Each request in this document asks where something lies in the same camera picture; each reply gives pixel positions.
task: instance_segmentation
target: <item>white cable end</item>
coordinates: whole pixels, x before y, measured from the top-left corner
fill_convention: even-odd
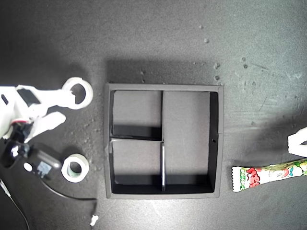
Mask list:
[[[93,215],[93,217],[92,217],[92,222],[91,222],[91,226],[94,226],[94,225],[96,224],[96,222],[97,222],[98,219],[99,219],[99,216]]]

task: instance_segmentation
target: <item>cable connector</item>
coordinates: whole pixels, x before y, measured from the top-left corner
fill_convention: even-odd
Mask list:
[[[8,197],[11,197],[11,194],[8,190],[8,188],[5,186],[3,180],[0,179],[0,186],[3,189],[3,191],[5,192],[6,195],[8,195]]]

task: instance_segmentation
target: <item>black cable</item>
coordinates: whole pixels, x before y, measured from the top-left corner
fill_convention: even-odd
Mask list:
[[[24,213],[20,210],[20,208],[18,207],[18,205],[15,203],[15,201],[13,200],[12,197],[10,197],[11,201],[13,202],[13,204],[15,205],[15,207],[17,208],[17,210],[20,212],[20,214],[22,215],[22,217],[24,218],[25,224],[27,225],[27,229],[30,230],[30,226],[27,220],[27,217],[25,217]]]
[[[72,197],[69,195],[64,195],[56,190],[54,190],[53,188],[51,188],[40,176],[38,176],[38,178],[40,179],[40,182],[47,188],[49,189],[51,192],[66,198],[66,199],[72,199],[72,200],[78,200],[78,201],[95,201],[97,203],[97,199],[96,198],[76,198],[76,197]]]
[[[3,182],[3,180],[0,179],[0,184],[1,187],[3,189],[3,191],[5,192],[5,194],[9,197],[9,199],[11,199],[11,201],[13,202],[13,204],[15,205],[15,207],[17,208],[17,210],[20,212],[20,214],[22,215],[25,224],[27,225],[27,230],[30,230],[30,226],[29,226],[29,222],[27,217],[25,216],[24,212],[18,207],[18,205],[16,204],[16,202],[14,201],[14,199],[12,198],[11,193],[9,192],[8,188],[6,187],[5,183]]]

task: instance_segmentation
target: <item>black divider box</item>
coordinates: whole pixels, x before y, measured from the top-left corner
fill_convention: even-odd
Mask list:
[[[107,84],[104,114],[108,198],[219,196],[222,86]]]

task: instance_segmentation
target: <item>white plastic ring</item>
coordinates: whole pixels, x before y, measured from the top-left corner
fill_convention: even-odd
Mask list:
[[[71,169],[72,162],[75,162],[80,165],[81,167],[80,173],[76,173]],[[64,178],[69,182],[78,183],[86,177],[89,170],[90,167],[87,159],[83,155],[77,153],[77,154],[72,154],[68,158],[66,158],[62,166],[61,172]]]
[[[77,77],[69,78],[63,85],[62,89],[66,91],[71,91],[71,89],[77,84],[83,86],[85,90],[85,98],[81,103],[69,106],[70,109],[76,109],[76,110],[87,107],[92,102],[94,96],[92,86],[90,85],[90,83],[84,81],[82,78],[77,78]]]

